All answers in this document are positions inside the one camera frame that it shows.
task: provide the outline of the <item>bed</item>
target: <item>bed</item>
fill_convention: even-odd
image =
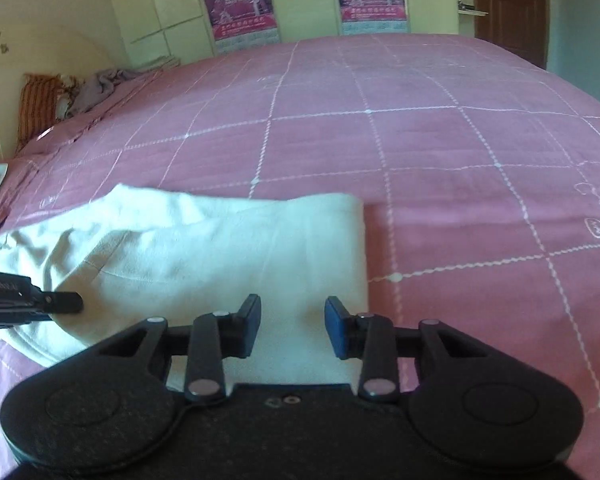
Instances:
[[[600,103],[496,46],[417,34],[277,44],[142,76],[10,160],[0,232],[117,183],[365,202],[370,304],[439,318],[565,381],[600,479]],[[0,400],[37,372],[0,342]],[[401,363],[412,389],[412,363]],[[0,440],[0,475],[10,464]]]

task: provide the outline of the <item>metal pin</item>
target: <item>metal pin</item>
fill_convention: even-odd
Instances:
[[[395,383],[389,379],[369,379],[363,385],[365,391],[372,397],[392,394],[396,390]]]
[[[269,397],[269,399],[264,401],[265,406],[269,406],[270,408],[281,408],[282,407],[282,399],[279,397]]]
[[[282,401],[285,404],[299,404],[300,402],[302,402],[302,399],[297,395],[288,395],[286,397],[283,397]]]
[[[197,397],[209,397],[220,391],[220,384],[211,379],[197,379],[189,383],[187,390]]]

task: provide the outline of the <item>folded white towel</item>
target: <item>folded white towel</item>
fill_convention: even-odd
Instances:
[[[107,196],[0,236],[0,272],[44,290],[74,290],[78,316],[0,330],[51,365],[151,316],[171,326],[249,293],[263,317],[251,358],[225,360],[227,383],[355,383],[334,355],[323,307],[336,295],[367,310],[362,204],[342,194],[288,202],[209,198],[118,185]],[[182,386],[182,359],[170,385]]]

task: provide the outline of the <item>white grid pattern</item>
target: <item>white grid pattern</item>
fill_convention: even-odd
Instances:
[[[8,371],[10,371],[18,380],[23,381],[25,378],[19,374],[16,370],[14,370],[13,368],[11,368],[11,366],[9,366],[9,364],[2,358],[0,357],[0,364],[5,367]]]
[[[262,148],[260,149],[260,158],[258,159],[258,167],[256,168],[256,175],[253,177],[251,181],[251,189],[249,190],[249,198],[253,197],[253,193],[256,191],[256,186],[260,181],[260,171],[262,170],[262,163],[264,162],[264,156],[267,151],[267,143],[269,142],[269,133],[271,131],[271,121],[273,118],[273,108],[276,107],[276,98],[278,97],[278,92],[280,91],[280,87],[282,86],[282,82],[285,80],[286,75],[289,73],[291,69],[291,62],[294,59],[294,54],[296,53],[296,49],[298,48],[298,44],[291,51],[291,56],[289,56],[289,62],[286,65],[286,71],[283,73],[280,81],[278,81],[278,85],[276,86],[276,91],[273,92],[273,98],[271,99],[271,106],[269,107],[269,117],[267,117],[267,126],[264,130],[264,139],[262,141]]]
[[[200,80],[207,75],[211,69],[218,67],[224,60],[226,60],[227,58],[224,58],[222,60],[220,60],[218,63],[216,63],[215,65],[209,67],[206,72],[204,72],[198,79],[196,79],[195,83],[193,83],[193,85],[191,85],[188,89],[187,92],[189,92],[192,88],[194,88],[199,82]],[[245,68],[247,68],[247,65],[249,64],[249,62],[251,61],[251,59],[248,59],[245,64],[242,66],[242,68],[240,70],[238,70],[238,72],[235,74],[234,78],[231,79],[231,81],[229,82],[228,85],[218,89],[218,91],[213,94],[213,97],[211,99],[209,99],[208,101],[206,101],[202,107],[200,108],[200,110],[198,110],[196,112],[196,114],[193,116],[193,119],[191,120],[191,124],[189,125],[189,128],[187,129],[187,133],[184,134],[184,137],[182,139],[182,142],[180,143],[180,145],[177,147],[176,151],[173,153],[173,156],[171,157],[171,160],[169,161],[168,165],[167,165],[167,169],[164,170],[164,174],[162,176],[162,178],[160,179],[160,183],[158,184],[158,187],[162,187],[162,184],[164,183],[164,179],[167,178],[167,174],[169,173],[169,170],[171,169],[171,166],[173,165],[173,161],[176,160],[176,157],[178,156],[178,153],[180,153],[180,150],[182,149],[182,147],[184,146],[184,143],[187,142],[187,139],[189,139],[189,137],[191,137],[192,135],[190,134],[191,129],[193,128],[193,125],[196,123],[197,118],[200,116],[200,114],[202,113],[202,110],[204,110],[211,101],[213,101],[216,97],[218,97],[218,94],[224,90],[226,90],[227,88],[229,88],[233,83],[235,83],[235,80],[238,79],[238,77],[240,76],[240,74],[244,71]]]
[[[379,41],[379,39],[377,37],[373,37],[373,39],[379,43],[382,44],[382,46],[385,47],[385,49],[387,50],[387,52],[389,52],[390,54],[392,54],[392,56],[394,56],[395,60],[398,62],[398,64],[405,66],[403,64],[400,63],[399,58],[391,51],[391,49],[389,49],[389,47],[382,43],[381,41]],[[494,151],[492,150],[492,148],[490,147],[489,143],[487,142],[487,140],[485,139],[485,137],[483,136],[483,134],[480,132],[480,130],[476,127],[476,125],[474,124],[474,122],[471,120],[471,118],[469,117],[469,115],[465,112],[465,110],[485,110],[485,111],[490,111],[490,112],[502,112],[502,113],[522,113],[522,114],[531,114],[534,116],[538,116],[538,117],[543,117],[543,116],[550,116],[550,115],[558,115],[558,116],[565,116],[565,117],[570,117],[570,118],[579,118],[581,120],[583,120],[585,123],[587,123],[596,133],[598,136],[600,136],[600,131],[597,130],[594,125],[590,122],[590,120],[600,120],[599,116],[581,116],[579,113],[577,113],[577,111],[563,98],[561,97],[558,92],[555,91],[555,89],[552,89],[549,85],[547,85],[544,82],[541,81],[537,81],[541,83],[542,85],[544,85],[545,87],[547,87],[549,90],[551,90],[551,92],[555,93],[573,112],[572,114],[568,114],[568,113],[563,113],[563,112],[552,112],[552,111],[531,111],[531,110],[526,110],[524,105],[522,103],[520,103],[522,108],[488,108],[488,107],[476,107],[476,106],[462,106],[459,104],[458,100],[455,98],[455,96],[443,85],[441,84],[439,81],[436,80],[436,78],[434,76],[430,76],[428,75],[426,72],[423,71],[419,71],[416,70],[416,72],[419,72],[422,76],[424,76],[426,79],[430,80],[432,83],[434,83],[437,87],[439,87],[442,91],[444,91],[444,93],[451,99],[451,101],[454,103],[452,106],[430,106],[430,107],[404,107],[404,108],[379,108],[379,109],[372,109],[369,105],[368,105],[368,101],[365,95],[365,92],[363,91],[363,87],[360,84],[359,78],[356,75],[356,70],[354,67],[352,67],[350,64],[346,63],[346,59],[343,56],[342,50],[338,47],[337,51],[338,54],[340,56],[340,58],[342,59],[342,65],[344,67],[346,67],[350,73],[352,74],[354,81],[355,81],[355,85],[356,88],[360,94],[360,97],[362,98],[363,101],[363,105],[365,107],[365,109],[363,110],[354,110],[354,111],[345,111],[345,112],[322,112],[322,113],[316,113],[316,114],[299,114],[299,115],[289,115],[289,116],[281,116],[281,117],[274,117],[274,106],[276,104],[276,98],[278,96],[278,93],[280,92],[281,88],[286,88],[286,85],[284,85],[284,79],[287,76],[287,74],[289,73],[291,67],[292,67],[292,61],[294,59],[294,54],[296,53],[296,50],[298,49],[298,43],[296,43],[296,45],[293,47],[293,51],[290,53],[289,56],[289,60],[288,60],[288,64],[286,66],[286,72],[284,72],[282,74],[282,76],[280,76],[279,80],[278,80],[278,84],[276,86],[275,92],[273,94],[273,98],[272,98],[272,102],[270,104],[269,107],[269,115],[266,119],[261,119],[261,120],[253,120],[253,121],[242,121],[242,122],[238,122],[238,123],[232,123],[232,124],[223,124],[220,126],[216,126],[213,128],[206,128],[203,130],[193,130],[193,125],[195,122],[195,118],[191,123],[191,126],[189,127],[189,129],[186,131],[186,133],[182,134],[182,135],[176,135],[176,136],[171,136],[165,139],[157,139],[157,140],[153,140],[151,142],[144,142],[141,144],[131,144],[131,140],[133,139],[133,137],[135,136],[136,133],[138,133],[138,131],[142,128],[142,126],[140,128],[138,128],[138,130],[136,130],[135,133],[133,133],[130,138],[127,140],[126,144],[124,145],[124,147],[120,150],[110,150],[106,153],[101,153],[99,155],[93,156],[91,158],[87,158],[87,154],[88,151],[84,153],[84,156],[82,157],[82,159],[80,160],[80,162],[77,163],[72,163],[72,164],[67,164],[64,166],[59,166],[58,168],[50,168],[50,171],[47,172],[48,175],[51,174],[56,174],[56,173],[61,173],[62,171],[65,170],[71,170],[66,178],[66,181],[64,183],[64,186],[66,186],[66,184],[69,182],[69,180],[71,179],[71,177],[74,174],[74,171],[79,167],[79,166],[84,166],[85,164],[87,164],[88,162],[94,161],[98,158],[101,158],[103,156],[107,156],[107,155],[114,155],[117,154],[116,157],[116,161],[113,163],[112,167],[110,168],[109,173],[107,174],[107,176],[103,179],[103,181],[100,183],[100,186],[98,187],[98,189],[96,190],[96,193],[94,193],[93,197],[94,198],[97,195],[98,190],[100,190],[102,188],[102,186],[104,185],[104,183],[106,182],[106,180],[108,179],[108,177],[111,175],[111,173],[113,172],[113,169],[116,165],[116,163],[119,161],[120,156],[122,155],[122,153],[125,150],[132,150],[132,149],[136,149],[136,148],[140,148],[140,147],[146,147],[146,146],[151,146],[153,144],[158,144],[158,143],[164,143],[164,142],[176,142],[176,141],[180,141],[180,147],[182,147],[182,145],[184,144],[184,142],[186,142],[187,139],[189,139],[190,137],[195,137],[195,136],[200,136],[203,134],[209,134],[212,132],[218,132],[220,130],[224,130],[226,128],[230,128],[233,126],[238,126],[238,125],[247,125],[247,124],[266,124],[266,132],[264,135],[264,139],[262,141],[262,146],[260,149],[260,156],[259,156],[259,160],[258,160],[258,164],[257,164],[257,168],[256,168],[256,173],[255,176],[252,180],[236,180],[234,182],[229,182],[229,183],[222,183],[222,184],[209,184],[208,186],[196,186],[193,187],[191,189],[189,189],[190,191],[208,191],[208,190],[218,190],[218,189],[227,189],[227,188],[231,188],[231,187],[241,187],[241,186],[250,186],[250,190],[249,190],[249,197],[253,196],[254,190],[256,188],[256,186],[258,185],[258,183],[260,182],[284,182],[284,181],[290,181],[290,180],[301,180],[304,178],[311,178],[311,177],[316,177],[316,176],[337,176],[337,175],[350,175],[350,174],[365,174],[365,173],[378,173],[378,174],[382,174],[383,177],[383,181],[384,181],[384,191],[385,191],[385,195],[386,195],[386,204],[387,204],[387,222],[388,222],[388,237],[389,237],[389,247],[390,247],[390,266],[391,266],[391,273],[385,276],[375,276],[375,277],[371,277],[371,279],[369,280],[371,283],[378,283],[378,282],[384,282],[384,281],[388,281],[392,283],[392,293],[393,293],[393,299],[394,299],[394,303],[395,303],[395,307],[396,307],[396,314],[397,314],[397,320],[399,324],[404,324],[404,319],[405,319],[405,310],[402,307],[402,298],[400,296],[400,287],[398,286],[399,282],[401,282],[402,280],[408,280],[410,278],[416,277],[416,276],[423,276],[425,274],[432,274],[432,273],[436,273],[436,272],[450,272],[453,270],[458,270],[458,269],[478,269],[478,268],[482,268],[482,267],[500,267],[500,266],[512,266],[512,265],[523,265],[525,262],[529,262],[529,261],[538,261],[538,260],[545,260],[549,273],[552,276],[552,280],[554,281],[555,287],[560,295],[560,298],[562,300],[563,306],[564,306],[564,311],[565,314],[568,316],[571,326],[573,327],[573,331],[574,334],[576,336],[576,339],[578,341],[578,345],[580,347],[580,351],[582,352],[582,357],[583,360],[586,364],[587,370],[589,371],[590,377],[592,379],[592,382],[596,388],[596,391],[598,393],[598,406],[595,408],[592,408],[592,410],[600,410],[600,381],[598,380],[598,377],[593,369],[593,366],[591,364],[590,358],[589,358],[589,354],[587,353],[587,349],[584,343],[584,340],[582,338],[582,334],[580,333],[580,329],[579,326],[575,320],[575,318],[573,317],[573,313],[571,311],[571,305],[570,302],[568,300],[567,294],[562,286],[562,282],[558,276],[558,273],[554,267],[554,261],[553,258],[556,257],[560,257],[561,255],[564,254],[571,254],[571,253],[575,253],[575,252],[579,252],[579,251],[588,251],[588,250],[598,250],[600,249],[600,243],[599,244],[583,244],[583,245],[579,245],[579,246],[575,246],[575,247],[570,247],[570,248],[565,248],[562,250],[556,250],[556,251],[547,251],[547,249],[544,246],[544,243],[541,240],[541,237],[538,234],[538,231],[536,230],[533,222],[530,220],[529,218],[529,214],[528,211],[526,209],[526,205],[525,202],[523,200],[523,198],[520,196],[520,194],[517,192],[516,188],[513,186],[512,182],[510,181],[505,168],[509,168],[509,167],[516,167],[516,168],[547,168],[547,169],[552,169],[552,168],[574,168],[576,169],[580,176],[583,179],[583,183],[587,184],[588,186],[590,186],[592,193],[597,197],[598,199],[598,203],[600,204],[600,195],[598,194],[596,188],[590,183],[590,181],[587,179],[586,174],[580,169],[582,168],[584,165],[587,164],[600,164],[600,161],[595,161],[595,160],[584,160],[578,163],[575,163],[574,160],[569,156],[569,153],[567,150],[565,150],[565,148],[557,141],[557,139],[555,139],[555,136],[553,136],[551,134],[551,132],[549,132],[547,130],[547,128],[545,128],[545,130],[547,131],[547,133],[553,138],[553,140],[555,141],[556,145],[560,147],[560,149],[565,153],[567,160],[568,160],[568,165],[535,165],[535,164],[503,164],[501,163],[498,158],[496,157],[496,154],[494,153]],[[440,45],[445,45],[448,46],[448,44],[446,43],[440,43]],[[487,56],[486,54],[479,52],[477,49],[475,48],[471,48],[469,47],[469,50],[473,50],[474,52],[476,52],[477,54],[484,56],[486,59],[488,59],[492,64],[489,66],[493,66],[493,64],[500,64],[503,66],[508,66],[506,63],[501,62],[498,59],[493,59],[489,56]],[[315,52],[322,52],[322,49],[316,49]],[[250,59],[247,60],[242,68],[240,69],[240,72],[242,72],[242,70],[244,70],[244,68],[247,66],[247,64],[249,63]],[[538,72],[538,73],[542,73],[542,71],[536,70],[536,69],[525,69],[525,68],[516,68],[514,67],[514,70],[517,70],[518,72],[520,72],[521,74],[525,74],[525,70],[527,72]],[[238,72],[238,74],[234,77],[234,79],[225,87],[223,87],[221,90],[223,90],[224,88],[228,88],[230,87],[237,79],[238,75],[240,75],[240,72]],[[193,83],[192,86],[190,86],[189,89],[187,89],[187,92],[190,91],[197,83],[197,81],[195,83]],[[206,103],[208,104],[208,102],[210,102],[211,100],[213,100],[220,92],[221,90],[219,90],[218,92],[216,92],[216,94]],[[375,115],[377,114],[382,114],[382,113],[387,113],[387,112],[396,112],[396,111],[406,111],[406,110],[440,110],[440,109],[456,109],[459,111],[459,113],[462,115],[463,119],[467,122],[467,124],[469,124],[469,126],[471,127],[472,131],[475,133],[475,135],[478,137],[478,139],[480,140],[480,142],[482,143],[482,145],[485,147],[486,151],[488,152],[491,160],[493,161],[492,164],[475,164],[475,165],[469,165],[469,166],[459,166],[457,168],[443,168],[443,167],[427,167],[427,166],[423,166],[423,167],[396,167],[396,168],[391,168],[389,167],[387,161],[386,161],[386,156],[384,153],[384,149],[382,146],[382,140],[381,137],[378,133],[378,127],[376,125],[376,120],[375,120]],[[162,108],[158,109],[158,111],[152,116],[155,117],[155,115],[157,115],[160,110],[162,110]],[[267,151],[267,143],[269,140],[269,132],[270,132],[270,127],[272,125],[273,121],[287,121],[287,120],[294,120],[294,119],[300,119],[300,118],[320,118],[320,117],[328,117],[328,116],[345,116],[345,115],[366,115],[369,125],[371,127],[371,131],[372,131],[372,135],[374,137],[374,142],[376,145],[376,150],[378,152],[378,157],[380,160],[380,168],[377,169],[373,169],[373,170],[351,170],[351,171],[333,171],[333,172],[324,172],[324,173],[308,173],[308,174],[296,174],[296,175],[285,175],[285,176],[279,176],[279,177],[272,177],[272,178],[266,178],[266,179],[261,179],[260,178],[260,173],[262,170],[262,166],[266,157],[266,151]],[[173,163],[173,160],[175,158],[175,155],[173,155],[172,159],[171,159],[171,163]],[[164,176],[162,178],[162,182],[164,181],[164,178],[166,176],[166,173],[168,172],[169,168],[171,167],[171,163],[168,165],[167,167],[167,171],[165,171]],[[526,225],[528,226],[529,230],[531,231],[533,238],[536,242],[536,245],[538,246],[539,249],[539,253],[538,254],[528,254],[525,256],[512,256],[510,258],[504,258],[502,260],[495,260],[495,261],[485,261],[485,262],[470,262],[470,263],[462,263],[462,264],[449,264],[446,266],[440,266],[440,267],[431,267],[428,269],[424,269],[424,270],[416,270],[410,273],[400,273],[399,269],[398,269],[398,259],[397,259],[397,248],[396,248],[396,243],[395,243],[395,222],[394,222],[394,207],[393,207],[393,196],[392,196],[392,187],[391,187],[391,175],[394,173],[398,173],[398,172],[403,172],[403,171],[449,171],[449,172],[456,172],[456,171],[471,171],[471,170],[479,170],[479,169],[483,169],[483,168],[494,168],[494,171],[498,171],[498,174],[500,175],[503,183],[505,184],[505,186],[507,187],[507,189],[509,190],[509,192],[515,197],[516,201],[518,202],[518,205],[520,206],[520,211],[522,213],[522,218],[524,219]],[[37,196],[38,192],[41,189],[41,186],[43,185],[43,182],[46,182],[46,180],[44,178],[41,178],[38,186],[36,188],[35,193],[33,193],[33,196]],[[18,216],[18,219],[16,220],[16,222],[20,222],[21,219],[23,218],[31,218],[33,215],[26,215],[23,216],[24,212],[26,211],[27,207],[24,207],[21,211],[20,211],[20,215]],[[71,209],[71,207],[66,207],[66,208],[62,208],[61,210],[53,210],[53,209],[48,209],[48,210],[41,210],[36,212],[35,218],[38,218],[38,216],[47,216],[49,214],[57,214],[58,212],[64,211],[64,210],[69,210]]]
[[[102,131],[102,134],[100,135],[100,137],[99,137],[98,140],[102,140],[104,138],[104,136],[107,135],[107,133],[109,133],[111,131],[111,129],[114,127],[114,125],[115,125],[115,123],[113,123],[109,128],[104,128],[103,131]],[[90,146],[90,147],[88,147],[87,150],[85,150],[84,155],[82,156],[82,159],[77,164],[77,166],[81,166],[82,164],[84,164],[84,160],[87,158],[87,155],[89,154],[89,151],[91,150],[92,147],[93,146]],[[74,176],[74,173],[75,173],[75,170],[73,170],[73,171],[71,171],[70,173],[67,174],[66,180],[64,181],[64,184],[62,184],[62,187],[60,188],[60,191],[55,196],[50,197],[49,203],[56,202],[60,198],[60,196],[62,195],[62,192],[64,191],[64,188],[66,187],[66,185],[71,180],[71,177]]]

